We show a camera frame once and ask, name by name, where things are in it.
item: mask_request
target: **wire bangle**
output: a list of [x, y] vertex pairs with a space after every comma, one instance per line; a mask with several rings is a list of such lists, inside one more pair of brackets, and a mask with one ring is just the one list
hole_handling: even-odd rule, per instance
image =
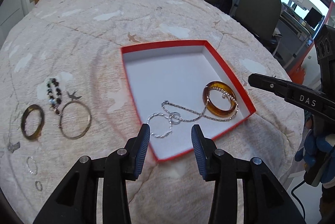
[[[63, 114], [64, 114], [64, 109], [72, 104], [72, 103], [76, 103], [76, 104], [80, 104], [81, 106], [85, 107], [85, 109], [88, 111], [88, 119], [87, 119], [87, 126], [85, 128], [85, 130], [83, 130], [83, 132], [77, 136], [74, 136], [74, 137], [69, 137], [67, 136], [64, 131], [63, 131], [63, 127], [62, 127], [62, 119], [63, 119]], [[61, 130], [61, 133], [64, 137], [66, 137], [67, 139], [71, 139], [71, 140], [75, 140], [75, 139], [79, 139], [81, 137], [83, 137], [86, 132], [88, 132], [88, 129], [91, 127], [91, 122], [92, 122], [92, 114], [91, 114], [91, 111], [90, 109], [82, 102], [80, 101], [77, 101], [77, 100], [72, 100], [72, 101], [69, 101], [68, 103], [66, 103], [64, 105], [64, 107], [62, 108], [62, 111], [61, 111], [61, 114], [60, 114], [60, 118], [59, 118], [59, 125], [58, 125], [58, 128]]]

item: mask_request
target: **silver chain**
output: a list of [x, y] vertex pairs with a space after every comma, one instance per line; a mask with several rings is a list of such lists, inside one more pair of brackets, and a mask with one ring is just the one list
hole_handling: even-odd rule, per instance
[[[225, 91], [224, 89], [222, 88], [219, 88], [219, 87], [209, 87], [208, 88], [209, 90], [217, 90], [217, 91], [220, 91], [222, 92], [222, 98], [225, 98], [225, 97], [228, 97], [231, 101], [233, 101], [235, 104], [236, 104], [236, 109], [235, 109], [235, 112], [232, 116], [230, 116], [229, 118], [226, 118], [226, 119], [218, 119], [218, 118], [214, 118], [214, 117], [210, 117], [210, 116], [207, 116], [205, 115], [205, 111], [207, 109], [207, 105], [209, 103], [209, 97], [207, 97], [207, 101], [206, 101], [206, 104], [205, 104], [205, 107], [204, 109], [202, 110], [201, 113], [195, 111], [195, 110], [192, 110], [192, 109], [188, 109], [186, 107], [183, 107], [183, 106], [180, 106], [180, 105], [177, 105], [177, 104], [173, 104], [171, 102], [169, 102], [168, 100], [162, 102], [162, 108], [163, 110], [168, 114], [168, 115], [165, 115], [163, 113], [156, 113], [156, 114], [152, 114], [148, 120], [147, 120], [147, 123], [149, 124], [149, 121], [155, 117], [155, 116], [163, 116], [165, 117], [169, 123], [170, 123], [170, 130], [163, 134], [163, 135], [156, 135], [155, 133], [153, 132], [150, 132], [150, 134], [153, 136], [153, 137], [156, 137], [156, 138], [164, 138], [166, 137], [168, 134], [172, 133], [172, 125], [177, 125], [179, 124], [180, 122], [195, 122], [197, 121], [198, 119], [200, 119], [201, 117], [204, 117], [204, 118], [207, 118], [207, 119], [210, 119], [210, 120], [213, 120], [213, 121], [218, 121], [218, 122], [227, 122], [227, 121], [230, 121], [233, 119], [233, 117], [237, 114], [238, 112], [238, 103], [237, 101], [234, 99], [233, 96], [231, 96], [227, 91]], [[194, 119], [182, 119], [182, 117], [180, 116], [179, 113], [177, 112], [169, 112], [168, 109], [165, 107], [165, 105], [169, 105], [169, 106], [173, 106], [173, 107], [176, 107], [176, 108], [179, 108], [179, 109], [182, 109], [182, 110], [185, 110], [185, 111], [188, 111], [190, 113], [193, 113], [193, 114], [197, 114], [198, 117], [194, 118]]]
[[[191, 109], [188, 109], [186, 107], [183, 107], [183, 106], [180, 106], [180, 105], [177, 105], [177, 104], [173, 104], [171, 102], [169, 102], [168, 100], [164, 101], [162, 103], [162, 108], [165, 112], [167, 112], [169, 114], [169, 116], [171, 118], [174, 118], [178, 121], [181, 121], [181, 122], [194, 122], [194, 121], [197, 121], [198, 119], [200, 119], [201, 117], [204, 117], [204, 118], [207, 118], [207, 119], [210, 119], [210, 120], [213, 120], [213, 121], [218, 121], [218, 122], [227, 122], [227, 121], [230, 121], [232, 120], [232, 118], [237, 114], [238, 112], [238, 103], [237, 101], [234, 99], [233, 96], [231, 96], [230, 94], [228, 94], [225, 90], [223, 90], [222, 88], [219, 88], [219, 87], [210, 87], [209, 90], [217, 90], [217, 91], [220, 91], [223, 93], [223, 96], [225, 97], [228, 97], [231, 101], [233, 101], [235, 104], [236, 104], [236, 109], [235, 109], [235, 112], [232, 116], [230, 116], [229, 118], [226, 118], [226, 119], [218, 119], [218, 118], [214, 118], [214, 117], [210, 117], [210, 116], [207, 116], [205, 115], [205, 111], [206, 111], [206, 108], [207, 108], [207, 105], [208, 105], [208, 102], [209, 102], [209, 99], [207, 99], [207, 102], [205, 104], [205, 107], [203, 109], [203, 111], [201, 113], [197, 112], [197, 111], [194, 111], [194, 110], [191, 110]], [[168, 111], [168, 109], [165, 107], [165, 105], [170, 105], [170, 106], [173, 106], [173, 107], [177, 107], [179, 109], [182, 109], [182, 110], [185, 110], [185, 111], [188, 111], [190, 113], [193, 113], [193, 114], [197, 114], [198, 117], [195, 118], [195, 119], [182, 119], [181, 117], [178, 117], [176, 116], [175, 114], [171, 113]]]

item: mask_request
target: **brown bangle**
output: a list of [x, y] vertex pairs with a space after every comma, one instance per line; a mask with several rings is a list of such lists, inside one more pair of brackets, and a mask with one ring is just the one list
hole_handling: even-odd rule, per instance
[[223, 82], [220, 82], [220, 81], [212, 81], [210, 82], [209, 84], [207, 84], [204, 88], [204, 91], [202, 93], [202, 100], [204, 101], [204, 104], [206, 104], [207, 102], [207, 98], [209, 99], [209, 102], [207, 104], [207, 109], [212, 113], [212, 114], [215, 114], [216, 116], [219, 116], [219, 117], [225, 117], [229, 114], [231, 114], [235, 108], [236, 108], [236, 104], [235, 102], [233, 102], [231, 100], [231, 107], [229, 110], [221, 110], [219, 109], [218, 107], [216, 107], [212, 101], [210, 100], [209, 98], [209, 92], [210, 92], [210, 87], [218, 87], [218, 88], [221, 88], [223, 90], [225, 90], [228, 94], [230, 94], [235, 100], [236, 100], [236, 96], [233, 92], [233, 90], [225, 83]]
[[[32, 135], [27, 135], [26, 133], [26, 119], [28, 115], [33, 111], [38, 110], [40, 112], [40, 123], [37, 127], [37, 130]], [[36, 104], [30, 105], [23, 113], [21, 118], [21, 130], [23, 136], [28, 140], [35, 140], [38, 136], [40, 136], [40, 133], [42, 131], [42, 128], [44, 126], [44, 112], [42, 108]]]

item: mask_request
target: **gray chair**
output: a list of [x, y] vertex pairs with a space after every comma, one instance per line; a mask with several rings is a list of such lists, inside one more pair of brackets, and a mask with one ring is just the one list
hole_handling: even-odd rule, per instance
[[240, 0], [234, 19], [275, 54], [280, 36], [273, 36], [281, 12], [281, 0]]

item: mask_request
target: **black clamp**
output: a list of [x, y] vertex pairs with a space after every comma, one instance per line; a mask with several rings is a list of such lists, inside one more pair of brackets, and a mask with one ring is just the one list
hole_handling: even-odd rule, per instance
[[199, 125], [192, 127], [191, 135], [199, 173], [205, 181], [215, 181], [209, 224], [236, 224], [237, 179], [243, 181], [244, 224], [305, 224], [288, 193], [260, 158], [240, 160], [217, 149]]
[[150, 139], [143, 124], [137, 137], [108, 157], [82, 156], [56, 187], [34, 224], [96, 224], [98, 180], [103, 180], [103, 223], [130, 224], [126, 180], [142, 172]]

